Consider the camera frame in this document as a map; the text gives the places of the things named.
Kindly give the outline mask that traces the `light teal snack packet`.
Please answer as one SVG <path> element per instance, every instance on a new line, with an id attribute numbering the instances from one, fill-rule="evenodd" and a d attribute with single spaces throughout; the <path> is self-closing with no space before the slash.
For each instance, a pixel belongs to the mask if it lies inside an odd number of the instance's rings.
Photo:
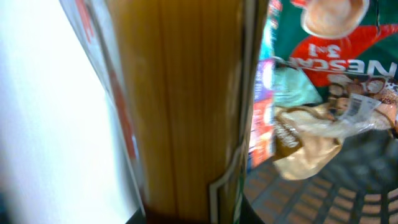
<path id="1" fill-rule="evenodd" d="M 301 68 L 280 67 L 272 76 L 273 100 L 276 106 L 295 107 L 323 101 Z"/>

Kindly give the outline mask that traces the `San Remo spaghetti packet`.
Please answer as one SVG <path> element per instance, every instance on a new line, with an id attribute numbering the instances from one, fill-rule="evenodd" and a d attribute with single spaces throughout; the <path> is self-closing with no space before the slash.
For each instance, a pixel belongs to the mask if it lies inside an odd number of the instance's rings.
<path id="1" fill-rule="evenodd" d="M 267 1 L 62 1 L 147 223 L 239 223 Z"/>

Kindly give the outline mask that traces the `brown Pantree snack bag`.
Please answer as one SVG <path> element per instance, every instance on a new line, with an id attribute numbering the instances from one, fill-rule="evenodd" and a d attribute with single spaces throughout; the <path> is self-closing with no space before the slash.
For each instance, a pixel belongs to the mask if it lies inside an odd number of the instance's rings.
<path id="1" fill-rule="evenodd" d="M 287 180 L 318 174 L 330 162 L 369 159 L 397 130 L 397 79 L 328 75 L 328 101 L 316 106 L 277 107 L 274 165 Z"/>

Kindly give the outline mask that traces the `green coffee mix bag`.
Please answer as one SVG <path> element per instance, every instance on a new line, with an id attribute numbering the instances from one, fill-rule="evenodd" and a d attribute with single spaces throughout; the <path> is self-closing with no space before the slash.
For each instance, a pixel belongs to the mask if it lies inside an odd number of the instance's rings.
<path id="1" fill-rule="evenodd" d="M 397 1 L 272 1 L 276 68 L 301 68 L 323 101 L 327 76 L 397 79 Z"/>

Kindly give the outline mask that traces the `blue pasta packet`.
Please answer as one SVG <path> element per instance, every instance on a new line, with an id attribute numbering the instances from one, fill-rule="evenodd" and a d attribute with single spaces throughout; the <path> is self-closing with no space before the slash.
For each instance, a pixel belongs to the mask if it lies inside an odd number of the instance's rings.
<path id="1" fill-rule="evenodd" d="M 254 80 L 254 104 L 247 164 L 249 172 L 269 159 L 274 153 L 272 146 L 273 91 L 271 90 L 274 51 L 269 22 L 271 13 L 269 4 L 271 2 L 264 1 L 264 3 L 266 4 L 265 20 Z"/>

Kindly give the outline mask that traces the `grey plastic basket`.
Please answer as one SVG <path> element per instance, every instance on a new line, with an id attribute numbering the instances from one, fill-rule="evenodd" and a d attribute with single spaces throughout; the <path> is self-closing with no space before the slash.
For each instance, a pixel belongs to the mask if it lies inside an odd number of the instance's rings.
<path id="1" fill-rule="evenodd" d="M 397 138 L 368 131 L 345 140 L 317 174 L 285 180 L 272 159 L 251 170 L 241 223 L 397 223 Z"/>

